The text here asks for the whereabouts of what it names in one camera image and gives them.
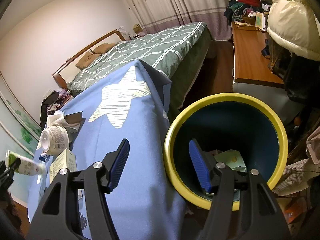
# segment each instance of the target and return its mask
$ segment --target bed frame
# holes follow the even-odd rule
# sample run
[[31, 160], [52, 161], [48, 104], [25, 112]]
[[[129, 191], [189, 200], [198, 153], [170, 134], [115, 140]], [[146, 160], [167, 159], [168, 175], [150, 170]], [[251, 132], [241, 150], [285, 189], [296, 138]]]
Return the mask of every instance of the bed frame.
[[73, 57], [69, 58], [65, 64], [63, 64], [60, 68], [58, 68], [57, 71], [55, 71], [52, 76], [54, 78], [54, 80], [56, 81], [56, 83], [61, 87], [61, 88], [65, 88], [66, 90], [67, 88], [67, 82], [63, 79], [63, 77], [60, 75], [60, 72], [62, 70], [64, 70], [71, 62], [73, 62], [74, 60], [76, 60], [79, 56], [81, 56], [83, 53], [85, 53], [87, 50], [91, 50], [91, 48], [98, 44], [99, 42], [103, 41], [104, 39], [110, 37], [113, 34], [117, 34], [119, 36], [119, 38], [121, 39], [121, 41], [125, 41], [125, 38], [122, 36], [122, 34], [117, 31], [117, 30], [113, 30], [109, 33], [107, 33], [106, 35], [102, 36], [101, 38], [97, 39], [96, 41], [92, 42], [91, 44], [89, 44], [88, 46], [86, 46], [84, 49], [82, 49], [81, 51], [79, 51], [77, 54], [75, 54]]

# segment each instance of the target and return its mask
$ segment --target small yellow box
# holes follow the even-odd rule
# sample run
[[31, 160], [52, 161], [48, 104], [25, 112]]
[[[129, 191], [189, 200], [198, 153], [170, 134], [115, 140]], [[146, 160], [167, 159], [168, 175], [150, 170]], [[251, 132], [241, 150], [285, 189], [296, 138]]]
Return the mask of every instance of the small yellow box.
[[64, 149], [50, 165], [50, 183], [62, 168], [68, 168], [71, 172], [77, 171], [76, 157], [68, 149]]

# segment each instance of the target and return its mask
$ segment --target yellow rim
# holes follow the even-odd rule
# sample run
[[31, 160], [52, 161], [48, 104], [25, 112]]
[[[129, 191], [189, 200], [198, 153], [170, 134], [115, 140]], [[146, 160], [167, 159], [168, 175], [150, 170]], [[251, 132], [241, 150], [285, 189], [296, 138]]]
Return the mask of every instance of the yellow rim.
[[[180, 195], [189, 202], [205, 209], [210, 209], [211, 201], [198, 196], [188, 189], [177, 173], [173, 162], [173, 142], [175, 141], [177, 133], [182, 124], [194, 112], [198, 111], [204, 106], [223, 101], [235, 101], [251, 105], [260, 110], [273, 124], [279, 141], [279, 158], [275, 171], [267, 182], [270, 189], [273, 189], [279, 181], [288, 158], [288, 139], [284, 126], [277, 114], [259, 99], [244, 94], [224, 93], [205, 97], [194, 102], [178, 115], [169, 128], [164, 142], [164, 166], [169, 180], [175, 189], [180, 193]], [[239, 210], [239, 201], [235, 201], [233, 203], [232, 210]]]

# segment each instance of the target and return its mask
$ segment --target silver bolt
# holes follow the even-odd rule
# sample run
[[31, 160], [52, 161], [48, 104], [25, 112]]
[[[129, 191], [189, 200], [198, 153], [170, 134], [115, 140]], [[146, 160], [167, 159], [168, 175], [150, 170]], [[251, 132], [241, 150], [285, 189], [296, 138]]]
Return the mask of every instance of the silver bolt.
[[98, 169], [98, 168], [101, 168], [102, 167], [102, 163], [101, 162], [96, 162], [93, 164], [93, 167]]
[[62, 168], [62, 169], [59, 171], [59, 173], [60, 173], [61, 175], [67, 174], [67, 172], [68, 172], [68, 170], [67, 170], [66, 168]]
[[256, 170], [256, 169], [252, 169], [252, 170], [250, 171], [250, 173], [251, 173], [252, 175], [254, 175], [254, 176], [257, 176], [257, 175], [259, 174], [259, 171]]
[[219, 169], [224, 169], [226, 167], [226, 165], [224, 163], [217, 163], [216, 166]]

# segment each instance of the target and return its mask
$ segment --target blue tablecloth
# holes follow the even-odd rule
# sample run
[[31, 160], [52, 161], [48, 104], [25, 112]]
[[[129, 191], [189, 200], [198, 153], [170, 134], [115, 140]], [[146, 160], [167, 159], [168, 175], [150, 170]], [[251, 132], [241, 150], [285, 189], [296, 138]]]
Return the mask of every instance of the blue tablecloth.
[[[128, 78], [128, 73], [132, 74], [132, 70], [137, 83], [130, 81], [132, 75]], [[117, 86], [112, 86], [128, 80], [131, 82], [128, 87], [137, 91], [119, 92], [114, 89]], [[132, 84], [140, 84], [141, 87], [130, 87]], [[111, 217], [121, 240], [180, 239], [185, 202], [168, 181], [162, 156], [164, 139], [170, 125], [166, 116], [170, 85], [170, 80], [162, 73], [143, 61], [134, 61], [101, 79], [62, 109], [65, 114], [82, 111], [85, 118], [71, 148], [76, 156], [78, 170], [102, 161], [106, 153], [117, 149], [123, 138], [130, 142], [130, 154], [119, 185], [110, 195], [106, 195]], [[108, 98], [104, 102], [109, 102], [110, 98], [116, 102], [118, 97], [121, 98], [119, 95], [127, 93], [134, 96], [125, 118], [117, 115], [118, 107], [120, 111], [125, 111], [125, 102], [113, 106], [116, 111], [114, 115], [110, 114], [110, 110], [101, 108], [101, 102], [104, 101], [102, 98]], [[41, 149], [36, 150], [35, 161], [39, 161], [41, 152]], [[47, 169], [52, 159], [50, 157], [46, 160]], [[50, 184], [49, 176], [43, 180], [44, 183], [39, 182], [38, 176], [34, 176], [30, 185], [30, 219], [36, 211], [44, 187]], [[85, 197], [79, 201], [79, 209], [83, 234], [91, 238]]]

